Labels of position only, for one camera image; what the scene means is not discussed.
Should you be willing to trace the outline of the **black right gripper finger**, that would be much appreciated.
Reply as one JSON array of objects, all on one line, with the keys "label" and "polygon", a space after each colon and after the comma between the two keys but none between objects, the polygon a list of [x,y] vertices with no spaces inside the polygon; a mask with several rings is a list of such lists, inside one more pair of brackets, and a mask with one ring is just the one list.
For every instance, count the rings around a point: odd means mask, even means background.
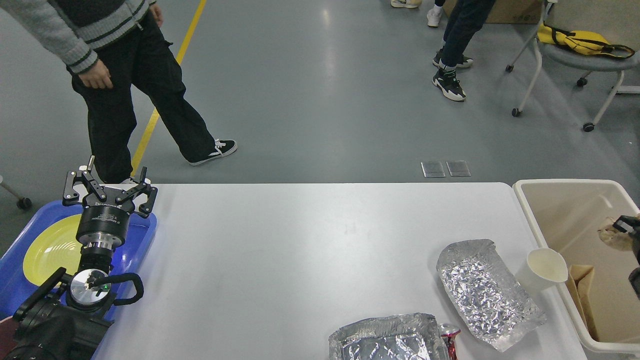
[{"label": "black right gripper finger", "polygon": [[613,228],[622,233],[639,233],[640,219],[637,216],[621,215],[613,223]]}]

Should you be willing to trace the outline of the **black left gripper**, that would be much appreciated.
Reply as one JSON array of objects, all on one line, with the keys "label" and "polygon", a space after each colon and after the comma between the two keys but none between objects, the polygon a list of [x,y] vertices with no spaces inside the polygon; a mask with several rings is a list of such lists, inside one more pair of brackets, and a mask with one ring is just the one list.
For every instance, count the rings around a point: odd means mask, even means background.
[{"label": "black left gripper", "polygon": [[[146,178],[147,167],[143,166],[137,178],[128,177],[120,184],[132,185],[118,194],[118,204],[109,203],[105,187],[92,175],[95,156],[91,155],[87,166],[70,170],[66,175],[62,205],[71,207],[82,204],[83,210],[78,224],[76,240],[87,248],[116,249],[126,242],[131,214],[148,218],[153,211],[158,193],[157,187]],[[80,200],[75,186],[82,185],[87,194]],[[146,202],[135,210],[134,199],[146,196]]]}]

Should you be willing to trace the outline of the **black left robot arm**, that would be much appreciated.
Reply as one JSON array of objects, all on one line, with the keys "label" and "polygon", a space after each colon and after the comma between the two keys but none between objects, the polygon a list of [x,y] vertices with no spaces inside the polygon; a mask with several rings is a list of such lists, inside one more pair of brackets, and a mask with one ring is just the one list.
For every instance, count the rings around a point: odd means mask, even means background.
[{"label": "black left robot arm", "polygon": [[130,218],[148,218],[158,193],[147,167],[124,190],[98,183],[94,157],[84,169],[67,173],[62,205],[82,206],[76,240],[81,244],[76,272],[60,266],[18,306],[12,319],[16,345],[7,360],[89,360],[113,322],[114,306],[132,305],[144,296],[134,272],[114,274],[114,253],[126,243]]}]

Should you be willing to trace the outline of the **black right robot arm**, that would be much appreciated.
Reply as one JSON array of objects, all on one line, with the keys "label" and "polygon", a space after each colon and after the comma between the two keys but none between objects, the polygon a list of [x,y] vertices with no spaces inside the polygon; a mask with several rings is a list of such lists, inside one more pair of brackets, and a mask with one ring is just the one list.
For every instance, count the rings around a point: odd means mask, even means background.
[{"label": "black right robot arm", "polygon": [[[633,216],[621,215],[614,221],[613,227],[631,237],[631,251],[640,263],[640,220]],[[634,269],[628,278],[637,298],[640,298],[640,268]]]}]

